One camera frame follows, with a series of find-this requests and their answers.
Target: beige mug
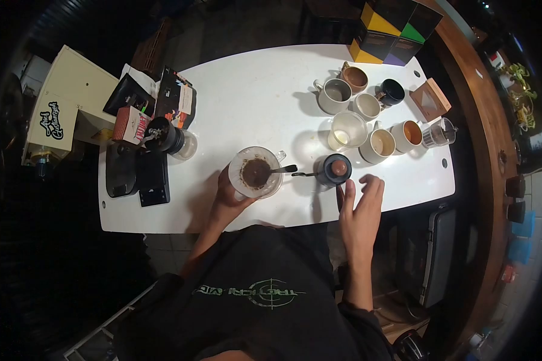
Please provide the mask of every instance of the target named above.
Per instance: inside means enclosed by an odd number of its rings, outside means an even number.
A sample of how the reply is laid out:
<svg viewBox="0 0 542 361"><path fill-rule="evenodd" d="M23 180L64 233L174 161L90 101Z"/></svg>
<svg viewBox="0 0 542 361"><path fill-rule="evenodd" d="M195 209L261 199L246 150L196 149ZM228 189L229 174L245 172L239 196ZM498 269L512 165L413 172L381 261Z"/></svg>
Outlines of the beige mug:
<svg viewBox="0 0 542 361"><path fill-rule="evenodd" d="M371 94L362 93L355 97L353 111L361 115L366 122L369 122L379 116L382 107L376 97Z"/></svg>
<svg viewBox="0 0 542 361"><path fill-rule="evenodd" d="M313 82L319 92L317 103L324 112L335 115L347 109L351 99L351 87L341 79L329 79L321 85L319 80Z"/></svg>
<svg viewBox="0 0 542 361"><path fill-rule="evenodd" d="M395 151L394 136L382 128L382 122L376 121L368 140L360 147L361 157L371 164L385 161Z"/></svg>
<svg viewBox="0 0 542 361"><path fill-rule="evenodd" d="M391 127L391 134L395 139L395 148L402 153L419 146L424 138L419 125L413 120L394 125Z"/></svg>

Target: blue object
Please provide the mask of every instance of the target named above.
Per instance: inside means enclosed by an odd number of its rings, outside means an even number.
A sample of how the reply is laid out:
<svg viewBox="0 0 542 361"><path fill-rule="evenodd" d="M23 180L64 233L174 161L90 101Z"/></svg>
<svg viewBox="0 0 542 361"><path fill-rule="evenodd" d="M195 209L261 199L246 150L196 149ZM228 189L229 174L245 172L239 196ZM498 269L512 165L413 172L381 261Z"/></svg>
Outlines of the blue object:
<svg viewBox="0 0 542 361"><path fill-rule="evenodd" d="M510 242L510 247L508 248L508 258L512 261L527 264L531 251L532 240L522 240L515 238L514 240L512 240L512 242Z"/></svg>
<svg viewBox="0 0 542 361"><path fill-rule="evenodd" d="M526 212L524 223L512 222L512 233L520 237L532 237L534 234L535 218L536 213L534 213L534 211Z"/></svg>

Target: green box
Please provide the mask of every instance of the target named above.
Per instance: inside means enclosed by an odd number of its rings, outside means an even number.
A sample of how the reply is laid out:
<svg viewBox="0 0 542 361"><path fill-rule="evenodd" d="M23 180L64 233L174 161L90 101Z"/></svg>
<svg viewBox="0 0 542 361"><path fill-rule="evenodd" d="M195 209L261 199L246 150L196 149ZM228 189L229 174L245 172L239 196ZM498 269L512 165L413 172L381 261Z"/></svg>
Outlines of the green box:
<svg viewBox="0 0 542 361"><path fill-rule="evenodd" d="M414 3L417 6L403 29L401 37L424 43L444 16L424 4Z"/></svg>

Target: coffee dripper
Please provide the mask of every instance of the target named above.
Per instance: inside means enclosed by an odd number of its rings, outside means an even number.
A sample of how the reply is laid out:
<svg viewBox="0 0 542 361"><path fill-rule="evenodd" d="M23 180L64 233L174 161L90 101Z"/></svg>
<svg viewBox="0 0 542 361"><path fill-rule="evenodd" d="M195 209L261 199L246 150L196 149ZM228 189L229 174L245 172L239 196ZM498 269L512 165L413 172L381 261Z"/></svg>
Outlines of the coffee dripper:
<svg viewBox="0 0 542 361"><path fill-rule="evenodd" d="M271 169L280 168L280 163L287 154L284 151L272 153L263 147L248 147L237 153L229 164L229 180L235 188L235 199L267 198L275 194L283 183L283 173L271 173L263 187L250 187L241 176L241 171L248 161L262 159Z"/></svg>

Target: coffee grounds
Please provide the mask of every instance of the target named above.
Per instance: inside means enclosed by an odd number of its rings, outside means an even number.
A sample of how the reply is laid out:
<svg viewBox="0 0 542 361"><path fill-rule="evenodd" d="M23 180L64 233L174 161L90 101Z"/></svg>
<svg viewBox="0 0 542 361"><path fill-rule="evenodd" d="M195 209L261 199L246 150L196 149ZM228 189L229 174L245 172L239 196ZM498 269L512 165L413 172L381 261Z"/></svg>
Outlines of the coffee grounds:
<svg viewBox="0 0 542 361"><path fill-rule="evenodd" d="M271 167L262 159L245 161L241 169L241 179L246 186L260 190L271 176Z"/></svg>

